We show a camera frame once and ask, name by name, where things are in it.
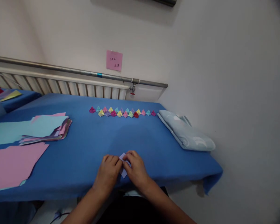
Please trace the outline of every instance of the right hand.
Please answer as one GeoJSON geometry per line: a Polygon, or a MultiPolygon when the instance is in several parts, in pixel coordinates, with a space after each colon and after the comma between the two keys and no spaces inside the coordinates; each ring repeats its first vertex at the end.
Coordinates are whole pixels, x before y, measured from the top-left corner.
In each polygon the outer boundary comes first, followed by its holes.
{"type": "Polygon", "coordinates": [[[124,168],[129,179],[142,192],[153,181],[146,172],[142,158],[136,151],[130,150],[122,159],[131,163],[132,167],[124,161],[124,168]]]}

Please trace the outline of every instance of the hand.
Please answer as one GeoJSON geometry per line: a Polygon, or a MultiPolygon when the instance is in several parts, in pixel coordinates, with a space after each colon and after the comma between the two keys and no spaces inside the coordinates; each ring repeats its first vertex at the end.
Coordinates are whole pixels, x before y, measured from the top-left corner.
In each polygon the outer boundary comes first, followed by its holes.
{"type": "Polygon", "coordinates": [[[112,192],[122,161],[118,156],[105,155],[92,188],[106,197],[112,192]]]}
{"type": "Polygon", "coordinates": [[[124,168],[127,171],[129,179],[141,192],[143,192],[143,190],[151,182],[153,182],[153,180],[147,174],[142,158],[136,151],[132,150],[128,151],[122,159],[130,161],[132,167],[130,167],[128,163],[124,161],[124,168]]]}

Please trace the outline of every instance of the metal pipe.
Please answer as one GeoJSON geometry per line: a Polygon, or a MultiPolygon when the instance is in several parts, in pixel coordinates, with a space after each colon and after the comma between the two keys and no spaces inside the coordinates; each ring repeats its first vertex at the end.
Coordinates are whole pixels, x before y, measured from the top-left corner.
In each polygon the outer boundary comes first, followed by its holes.
{"type": "MultiPolygon", "coordinates": [[[[54,70],[54,71],[59,71],[59,72],[68,72],[68,73],[73,73],[73,74],[113,79],[113,80],[122,81],[122,82],[132,82],[132,80],[133,80],[132,78],[127,78],[127,77],[122,77],[122,76],[109,75],[109,74],[103,74],[103,73],[98,73],[98,72],[90,72],[90,71],[86,71],[86,70],[67,68],[67,67],[62,67],[62,66],[57,66],[57,65],[49,65],[49,64],[43,64],[43,63],[38,63],[38,62],[24,61],[24,60],[18,60],[18,59],[14,59],[14,58],[0,57],[0,62],[54,70]]],[[[139,82],[137,82],[137,84],[143,84],[143,85],[148,85],[148,86],[158,86],[158,87],[163,87],[163,88],[168,87],[168,84],[165,84],[165,83],[151,82],[151,81],[145,81],[145,80],[139,80],[139,79],[134,79],[134,80],[139,81],[139,82]]]]}

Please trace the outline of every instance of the folded pillow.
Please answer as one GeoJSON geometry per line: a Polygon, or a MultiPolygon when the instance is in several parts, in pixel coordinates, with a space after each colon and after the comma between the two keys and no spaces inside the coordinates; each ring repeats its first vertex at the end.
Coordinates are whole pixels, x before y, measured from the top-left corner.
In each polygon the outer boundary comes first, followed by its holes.
{"type": "Polygon", "coordinates": [[[213,140],[192,128],[187,118],[181,120],[167,110],[160,110],[157,115],[183,149],[212,151],[216,148],[213,140]]]}

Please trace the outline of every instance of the purple origami piece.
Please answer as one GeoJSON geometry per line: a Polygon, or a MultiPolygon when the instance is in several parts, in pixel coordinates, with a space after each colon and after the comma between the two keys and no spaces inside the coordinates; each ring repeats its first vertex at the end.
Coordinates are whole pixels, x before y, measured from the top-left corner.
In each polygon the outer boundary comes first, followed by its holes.
{"type": "Polygon", "coordinates": [[[107,110],[107,111],[105,112],[105,116],[109,117],[110,115],[111,115],[111,113],[107,110]]]}
{"type": "Polygon", "coordinates": [[[123,116],[124,116],[125,118],[127,118],[127,117],[128,117],[128,113],[127,113],[127,111],[125,111],[125,112],[124,112],[123,116]]]}
{"type": "Polygon", "coordinates": [[[107,110],[107,108],[106,108],[106,107],[104,107],[103,112],[104,112],[104,113],[106,113],[106,111],[108,111],[108,110],[107,110]]]}
{"type": "Polygon", "coordinates": [[[116,117],[116,116],[117,116],[116,111],[112,111],[111,116],[112,116],[112,117],[116,117]]]}
{"type": "Polygon", "coordinates": [[[95,111],[96,111],[96,110],[95,110],[93,107],[91,107],[90,110],[89,110],[89,112],[92,113],[92,114],[93,114],[95,111]]]}

